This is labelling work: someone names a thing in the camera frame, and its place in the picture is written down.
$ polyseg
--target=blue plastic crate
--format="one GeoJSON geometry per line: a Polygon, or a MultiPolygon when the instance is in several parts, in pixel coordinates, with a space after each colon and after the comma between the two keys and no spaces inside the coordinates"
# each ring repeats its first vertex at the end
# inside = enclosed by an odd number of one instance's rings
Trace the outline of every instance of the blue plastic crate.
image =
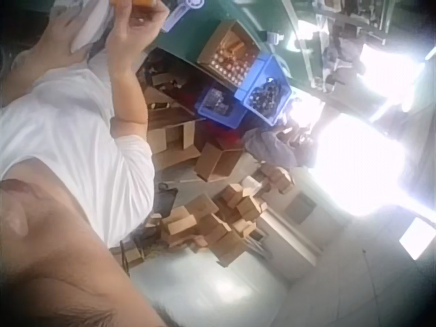
{"type": "Polygon", "coordinates": [[[244,107],[248,110],[254,112],[264,121],[266,121],[270,126],[274,126],[277,120],[281,117],[283,110],[286,108],[292,95],[292,89],[287,81],[282,68],[279,65],[277,59],[267,53],[259,54],[258,58],[255,60],[254,64],[245,78],[243,84],[235,93],[235,98],[240,100],[244,107]],[[271,117],[265,117],[263,114],[258,112],[255,108],[250,106],[250,95],[257,87],[261,87],[267,83],[269,78],[274,78],[279,81],[281,89],[281,100],[277,106],[276,113],[271,117]]]}
{"type": "Polygon", "coordinates": [[[230,91],[227,90],[224,86],[220,85],[219,83],[215,83],[211,87],[206,87],[203,90],[199,100],[195,105],[198,114],[206,118],[209,118],[213,121],[216,121],[218,123],[221,123],[222,125],[230,127],[232,129],[238,128],[240,122],[245,117],[248,110],[237,99],[232,98],[231,95],[229,95],[229,93],[230,91]],[[207,97],[208,95],[211,94],[211,92],[213,92],[213,89],[228,94],[228,98],[230,98],[228,101],[230,102],[230,110],[231,110],[228,116],[219,114],[218,112],[208,109],[205,106],[207,97]]]}

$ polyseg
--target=white cloth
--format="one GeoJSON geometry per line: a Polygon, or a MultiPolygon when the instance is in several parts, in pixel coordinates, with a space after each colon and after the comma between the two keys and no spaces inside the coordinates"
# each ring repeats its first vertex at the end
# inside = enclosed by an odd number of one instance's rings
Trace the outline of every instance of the white cloth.
{"type": "Polygon", "coordinates": [[[142,138],[112,138],[111,116],[110,85],[86,64],[48,72],[30,94],[0,111],[0,178],[18,162],[39,159],[108,247],[150,213],[155,173],[142,138]]]}

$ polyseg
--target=gray cloth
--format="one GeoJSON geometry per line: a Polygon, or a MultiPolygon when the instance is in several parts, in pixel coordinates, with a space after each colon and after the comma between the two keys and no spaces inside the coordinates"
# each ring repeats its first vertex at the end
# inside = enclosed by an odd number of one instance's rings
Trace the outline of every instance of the gray cloth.
{"type": "Polygon", "coordinates": [[[278,139],[277,133],[255,128],[243,136],[245,150],[259,161],[290,170],[297,167],[295,148],[278,139]]]}

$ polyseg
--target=person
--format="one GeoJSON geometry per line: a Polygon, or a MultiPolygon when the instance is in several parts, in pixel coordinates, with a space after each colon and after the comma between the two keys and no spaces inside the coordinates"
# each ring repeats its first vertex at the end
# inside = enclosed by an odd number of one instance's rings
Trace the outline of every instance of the person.
{"type": "Polygon", "coordinates": [[[268,129],[258,127],[247,131],[242,142],[246,152],[256,160],[290,171],[295,167],[313,165],[315,153],[312,142],[300,144],[298,141],[305,132],[306,129],[292,122],[268,129]]]}
{"type": "Polygon", "coordinates": [[[131,0],[117,3],[96,61],[85,61],[89,47],[70,50],[91,4],[51,16],[3,81],[2,326],[178,326],[108,250],[153,205],[147,107],[132,65],[168,15],[158,1],[132,22],[131,0]]]}

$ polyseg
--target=cardboard box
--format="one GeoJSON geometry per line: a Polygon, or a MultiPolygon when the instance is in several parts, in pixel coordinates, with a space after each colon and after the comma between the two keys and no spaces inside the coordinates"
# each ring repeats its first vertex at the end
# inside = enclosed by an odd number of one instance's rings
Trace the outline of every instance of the cardboard box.
{"type": "Polygon", "coordinates": [[[189,246],[189,248],[195,253],[204,253],[209,251],[208,247],[199,247],[197,244],[195,243],[191,243],[191,245],[189,246]]]}
{"type": "Polygon", "coordinates": [[[217,145],[206,143],[195,171],[207,182],[225,179],[232,174],[242,154],[242,149],[221,149],[217,145]]]}
{"type": "Polygon", "coordinates": [[[147,136],[156,171],[200,156],[193,144],[197,120],[180,106],[149,112],[147,136]]]}
{"type": "Polygon", "coordinates": [[[145,228],[158,227],[162,222],[162,216],[159,213],[153,213],[146,221],[145,228]]]}
{"type": "Polygon", "coordinates": [[[284,174],[279,181],[274,184],[281,194],[287,194],[294,186],[294,181],[289,174],[284,174]]]}
{"type": "Polygon", "coordinates": [[[161,239],[163,242],[168,243],[169,248],[173,248],[194,239],[197,236],[196,232],[197,230],[195,227],[184,230],[176,235],[170,235],[167,231],[162,230],[161,239]]]}
{"type": "Polygon", "coordinates": [[[184,206],[171,210],[168,218],[161,220],[163,228],[170,235],[176,235],[197,225],[196,218],[184,206]]]}
{"type": "Polygon", "coordinates": [[[218,218],[216,215],[206,215],[198,222],[198,232],[203,236],[210,234],[216,227],[218,227],[222,223],[223,221],[220,220],[220,218],[218,218]]]}
{"type": "Polygon", "coordinates": [[[186,218],[182,218],[173,223],[169,223],[166,227],[170,235],[176,235],[183,232],[184,230],[194,227],[195,225],[197,225],[196,218],[193,215],[189,215],[186,218]]]}
{"type": "Polygon", "coordinates": [[[182,218],[186,218],[190,215],[189,211],[184,206],[179,206],[171,210],[171,214],[167,218],[162,219],[162,223],[164,225],[168,225],[169,223],[174,223],[182,218]]]}
{"type": "Polygon", "coordinates": [[[245,189],[239,184],[230,184],[224,189],[222,198],[230,208],[236,208],[243,198],[252,195],[252,193],[252,189],[245,189]]]}
{"type": "Polygon", "coordinates": [[[208,244],[207,244],[206,240],[204,239],[203,235],[198,235],[198,236],[194,237],[193,243],[197,247],[199,247],[199,248],[207,247],[208,246],[208,244]]]}
{"type": "Polygon", "coordinates": [[[227,268],[231,263],[233,263],[236,259],[238,259],[246,250],[248,249],[248,246],[244,243],[238,243],[235,245],[235,247],[221,256],[219,258],[219,263],[224,267],[227,268]]]}
{"type": "Polygon", "coordinates": [[[151,104],[173,104],[174,99],[171,97],[168,97],[166,94],[162,93],[161,91],[155,89],[154,87],[147,87],[144,90],[144,98],[145,102],[147,103],[147,106],[150,110],[151,104]]]}
{"type": "Polygon", "coordinates": [[[209,248],[224,267],[229,266],[247,250],[243,239],[235,231],[227,233],[215,244],[210,245],[209,248]]]}
{"type": "Polygon", "coordinates": [[[235,57],[241,58],[245,53],[247,53],[254,59],[259,55],[260,49],[244,26],[236,20],[225,20],[221,22],[215,30],[198,57],[198,63],[204,67],[204,69],[225,82],[226,85],[234,88],[238,85],[235,82],[228,80],[226,76],[211,64],[214,55],[223,47],[235,51],[235,57]]]}
{"type": "Polygon", "coordinates": [[[218,240],[215,244],[209,245],[209,248],[217,256],[222,257],[239,243],[243,242],[243,239],[235,231],[228,232],[223,238],[218,240]]]}
{"type": "Polygon", "coordinates": [[[275,170],[275,167],[273,165],[270,165],[269,163],[263,163],[260,166],[260,171],[265,174],[265,176],[270,176],[275,170]]]}
{"type": "Polygon", "coordinates": [[[253,196],[247,196],[244,198],[236,208],[242,216],[250,211],[259,212],[259,215],[262,213],[259,202],[253,196]]]}
{"type": "Polygon", "coordinates": [[[198,196],[190,203],[186,204],[185,208],[197,221],[200,221],[206,215],[217,213],[219,210],[218,206],[206,194],[198,196]]]}
{"type": "Polygon", "coordinates": [[[274,184],[280,181],[286,175],[289,176],[289,173],[285,169],[276,167],[271,175],[269,175],[269,180],[274,184]]]}
{"type": "Polygon", "coordinates": [[[221,194],[221,197],[226,201],[227,203],[233,199],[235,194],[242,192],[243,187],[239,184],[230,184],[228,185],[223,193],[221,194]]]}
{"type": "Polygon", "coordinates": [[[215,200],[215,204],[218,206],[219,211],[217,216],[226,223],[234,223],[242,218],[239,211],[235,208],[230,208],[224,199],[219,198],[215,200]]]}
{"type": "Polygon", "coordinates": [[[227,235],[231,231],[232,229],[228,224],[222,223],[218,225],[211,233],[204,235],[204,240],[210,246],[221,240],[225,235],[227,235]]]}
{"type": "Polygon", "coordinates": [[[152,154],[157,154],[167,149],[166,131],[164,129],[154,129],[147,132],[147,143],[150,145],[152,154]]]}
{"type": "Polygon", "coordinates": [[[255,221],[268,208],[265,201],[248,196],[236,207],[246,221],[255,221]]]}
{"type": "Polygon", "coordinates": [[[248,238],[248,236],[250,236],[250,234],[257,228],[256,223],[252,221],[246,221],[245,219],[240,219],[233,223],[232,227],[243,239],[248,238]]]}

